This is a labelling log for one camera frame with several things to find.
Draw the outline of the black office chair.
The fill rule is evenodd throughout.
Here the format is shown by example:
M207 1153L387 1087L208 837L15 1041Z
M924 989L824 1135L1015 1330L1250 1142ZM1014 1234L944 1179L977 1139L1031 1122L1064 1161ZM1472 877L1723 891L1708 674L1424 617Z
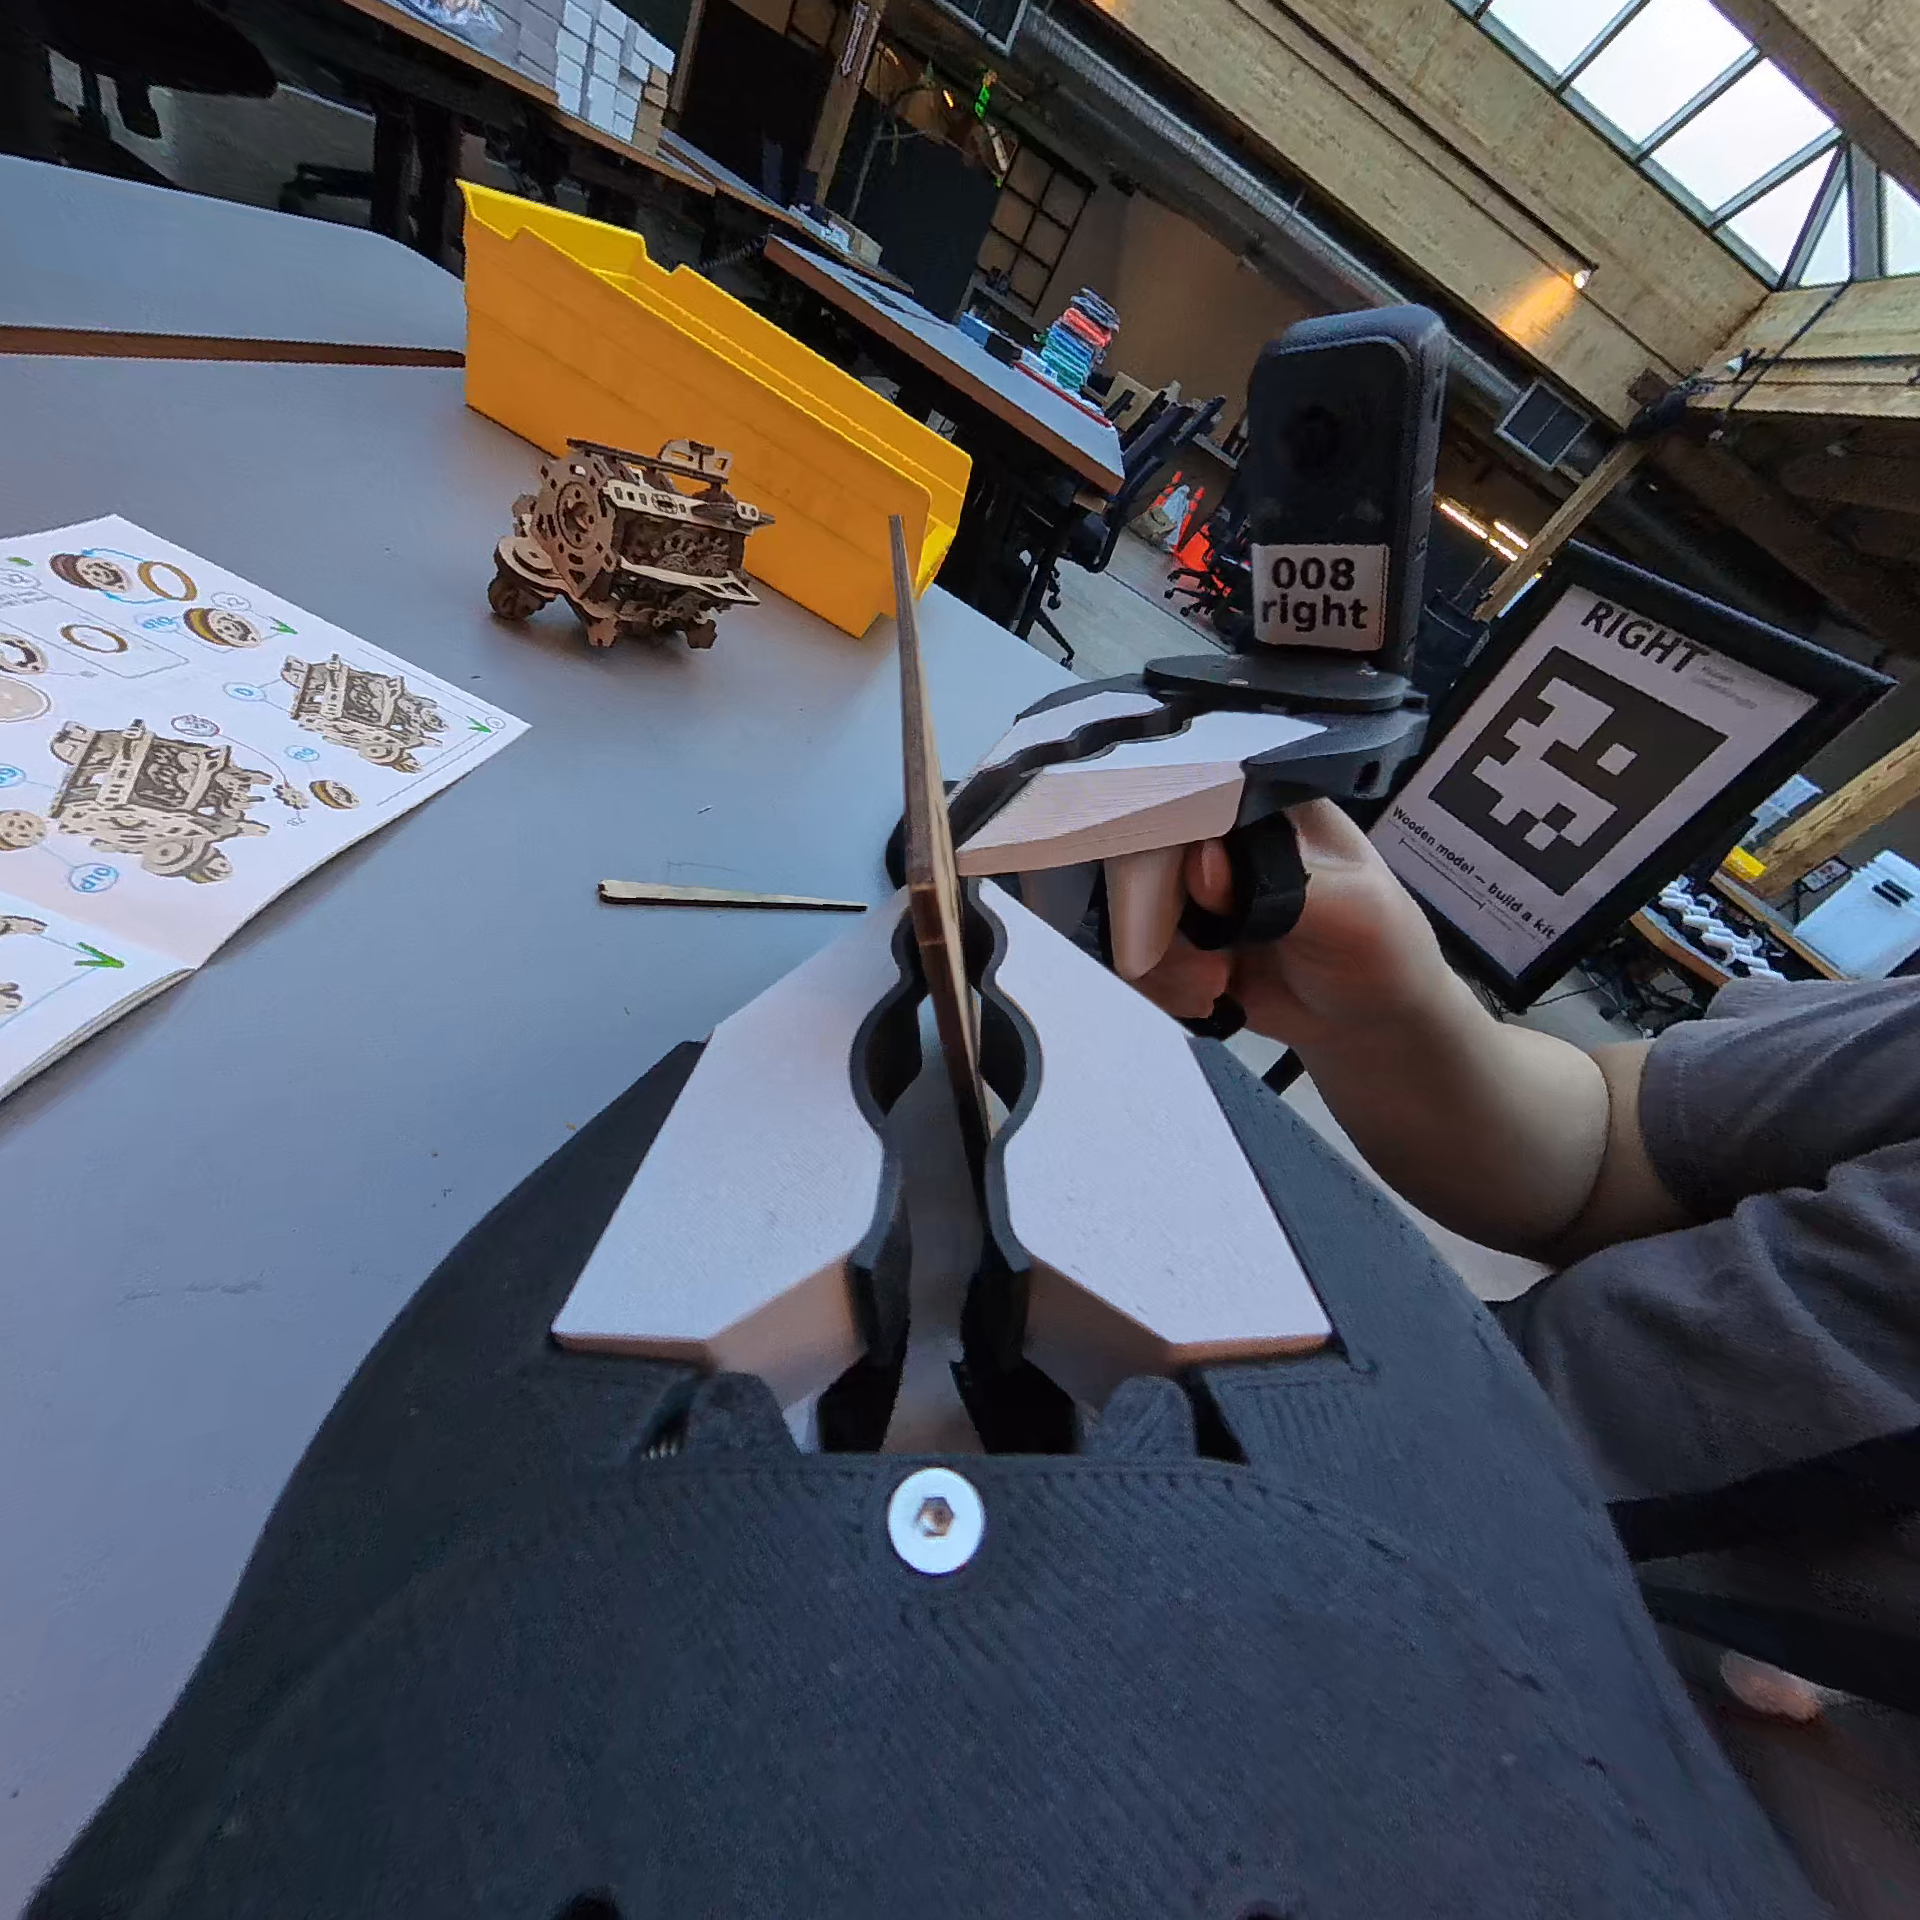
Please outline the black office chair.
M1073 645L1049 617L1049 610L1060 606L1060 565L1105 572L1121 533L1140 515L1156 478L1218 420L1226 404L1223 395L1215 395L1212 401L1154 401L1146 409L1134 437L1123 444L1119 491L1097 507L1074 502L1043 542L1015 620L1019 638L1028 638L1040 626L1058 643L1064 662L1073 665Z

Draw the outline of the person's grey shirt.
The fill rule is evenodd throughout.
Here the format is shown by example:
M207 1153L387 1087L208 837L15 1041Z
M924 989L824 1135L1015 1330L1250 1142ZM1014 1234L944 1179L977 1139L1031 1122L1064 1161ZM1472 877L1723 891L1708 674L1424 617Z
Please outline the person's grey shirt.
M1737 983L1651 1052L1696 1223L1498 1309L1838 1915L1915 1915L1918 989Z

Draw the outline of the laser-cut wooden parts sheet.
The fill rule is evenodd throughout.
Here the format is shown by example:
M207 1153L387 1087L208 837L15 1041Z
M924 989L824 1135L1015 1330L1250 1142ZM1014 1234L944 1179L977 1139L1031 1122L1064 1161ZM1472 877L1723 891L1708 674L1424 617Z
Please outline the laser-cut wooden parts sheet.
M904 518L892 515L887 522L904 735L904 887L958 1131L969 1174L979 1183L992 1124L979 1067L977 994L968 969L968 900L953 863L944 774L924 681L916 574L905 551Z

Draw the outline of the stack of coloured boxes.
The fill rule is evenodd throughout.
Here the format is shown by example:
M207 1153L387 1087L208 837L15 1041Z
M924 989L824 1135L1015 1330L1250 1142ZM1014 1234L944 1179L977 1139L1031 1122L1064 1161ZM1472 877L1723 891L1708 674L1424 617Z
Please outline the stack of coloured boxes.
M1116 306L1097 290L1079 287L1040 342L1043 375L1064 394L1084 397L1090 377L1099 373L1114 345L1119 327L1121 314Z

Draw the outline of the grey background table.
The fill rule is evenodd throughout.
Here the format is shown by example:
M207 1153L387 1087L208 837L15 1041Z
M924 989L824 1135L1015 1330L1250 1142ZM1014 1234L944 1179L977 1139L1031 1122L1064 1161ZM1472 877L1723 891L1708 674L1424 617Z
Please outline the grey background table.
M895 294L876 278L864 278L825 257L794 246L779 235L761 245L761 257L785 276L824 300L828 308L890 353L1040 449L1078 479L1103 497L1123 487L1119 430L1105 414L1049 385L1034 369L1002 363L958 324L932 318L919 301Z

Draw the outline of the person's right forearm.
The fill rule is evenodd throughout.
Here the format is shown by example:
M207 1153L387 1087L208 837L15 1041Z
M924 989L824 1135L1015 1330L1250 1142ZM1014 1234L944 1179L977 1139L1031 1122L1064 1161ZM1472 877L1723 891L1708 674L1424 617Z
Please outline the person's right forearm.
M1291 1047L1369 1169L1464 1238L1567 1266L1696 1223L1643 1134L1649 1041L1586 1052L1498 1021L1443 971Z

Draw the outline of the yellow plastic bin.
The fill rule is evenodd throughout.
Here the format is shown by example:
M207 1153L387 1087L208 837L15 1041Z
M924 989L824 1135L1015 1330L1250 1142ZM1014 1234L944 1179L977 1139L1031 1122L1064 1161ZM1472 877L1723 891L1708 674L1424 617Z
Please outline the yellow plastic bin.
M953 546L972 460L900 407L636 230L465 195L465 395L544 453L569 441L731 454L731 489L772 515L748 572L859 638L897 610L890 518L916 591Z

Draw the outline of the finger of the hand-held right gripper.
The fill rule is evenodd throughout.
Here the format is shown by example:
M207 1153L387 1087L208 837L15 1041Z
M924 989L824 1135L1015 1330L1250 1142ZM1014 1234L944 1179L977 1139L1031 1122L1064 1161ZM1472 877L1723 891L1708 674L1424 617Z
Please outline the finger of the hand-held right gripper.
M956 851L968 877L1187 849L1240 818L1246 761L1327 730L1276 713L1200 713L1185 732L1052 763Z
M1028 778L1058 761L1081 761L1114 746L1185 732L1196 715L1134 687L1081 687L1024 713L946 799L958 851Z

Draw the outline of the assembled wooden model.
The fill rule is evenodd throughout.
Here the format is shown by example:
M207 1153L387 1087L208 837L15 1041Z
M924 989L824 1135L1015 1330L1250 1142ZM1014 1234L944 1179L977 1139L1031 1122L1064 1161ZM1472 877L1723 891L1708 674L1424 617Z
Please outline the assembled wooden model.
M543 467L539 489L512 505L491 613L520 622L564 601L599 650L658 634L713 646L723 613L756 606L746 546L777 523L740 500L730 475L728 450L691 438L658 454L569 438Z

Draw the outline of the thin wooden strip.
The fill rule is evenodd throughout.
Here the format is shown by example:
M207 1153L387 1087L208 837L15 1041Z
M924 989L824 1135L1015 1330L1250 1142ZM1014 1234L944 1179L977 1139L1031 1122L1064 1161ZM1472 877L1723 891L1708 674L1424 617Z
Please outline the thin wooden strip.
M705 887L664 879L599 879L594 894L603 905L750 910L785 915L864 915L868 905L855 899L767 894L737 887Z

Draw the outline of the stack of white boxes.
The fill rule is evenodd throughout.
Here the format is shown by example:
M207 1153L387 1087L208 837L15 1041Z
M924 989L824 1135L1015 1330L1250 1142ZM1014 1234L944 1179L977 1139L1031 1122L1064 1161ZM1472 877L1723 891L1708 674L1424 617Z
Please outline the stack of white boxes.
M641 154L656 155L678 51L616 2L515 2L515 65L558 106Z

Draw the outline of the person's right hand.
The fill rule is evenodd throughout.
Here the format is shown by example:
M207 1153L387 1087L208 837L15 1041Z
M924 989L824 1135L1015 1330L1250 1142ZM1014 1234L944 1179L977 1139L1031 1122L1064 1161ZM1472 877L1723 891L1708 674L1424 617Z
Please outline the person's right hand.
M1226 997L1246 1023L1321 1060L1408 1060L1499 1029L1450 967L1419 905L1366 831L1331 799L1288 814L1307 876L1304 915L1278 941L1200 950L1175 934L1137 989L1175 1017L1206 1017Z

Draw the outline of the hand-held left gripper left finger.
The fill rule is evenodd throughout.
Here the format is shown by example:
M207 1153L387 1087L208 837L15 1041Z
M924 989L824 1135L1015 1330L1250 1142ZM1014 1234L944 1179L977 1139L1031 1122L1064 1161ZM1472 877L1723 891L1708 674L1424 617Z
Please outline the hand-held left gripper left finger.
M879 1452L910 1326L905 1139L924 983L904 902L713 1029L551 1332L763 1381Z

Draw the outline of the framed marker sign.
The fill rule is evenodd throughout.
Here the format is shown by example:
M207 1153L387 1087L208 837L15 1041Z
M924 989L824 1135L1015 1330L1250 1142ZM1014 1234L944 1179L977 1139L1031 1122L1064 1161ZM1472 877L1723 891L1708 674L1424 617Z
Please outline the framed marker sign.
M1372 839L1459 967L1520 1013L1891 685L1568 543L1499 614Z

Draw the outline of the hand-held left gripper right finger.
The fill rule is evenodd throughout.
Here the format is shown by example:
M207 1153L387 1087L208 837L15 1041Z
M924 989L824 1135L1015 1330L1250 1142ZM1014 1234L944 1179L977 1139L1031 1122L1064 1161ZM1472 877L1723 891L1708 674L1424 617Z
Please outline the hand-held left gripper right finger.
M968 1291L979 1434L1073 1434L1134 1375L1323 1350L1328 1315L1191 1037L992 879L969 894L998 1122Z

